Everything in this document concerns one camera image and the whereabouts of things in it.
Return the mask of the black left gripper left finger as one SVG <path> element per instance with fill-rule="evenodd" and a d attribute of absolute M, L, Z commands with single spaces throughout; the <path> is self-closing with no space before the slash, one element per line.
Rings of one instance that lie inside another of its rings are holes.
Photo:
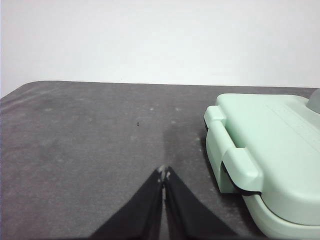
<path fill-rule="evenodd" d="M 91 240 L 158 240 L 165 167 L 152 172 L 132 198 L 100 226 Z"/>

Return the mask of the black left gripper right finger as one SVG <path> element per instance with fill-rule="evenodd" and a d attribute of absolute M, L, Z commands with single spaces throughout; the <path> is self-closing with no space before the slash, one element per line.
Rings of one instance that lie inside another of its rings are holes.
<path fill-rule="evenodd" d="M 165 170 L 165 204 L 175 240 L 238 240 L 239 235 L 201 203 L 172 167 Z"/>

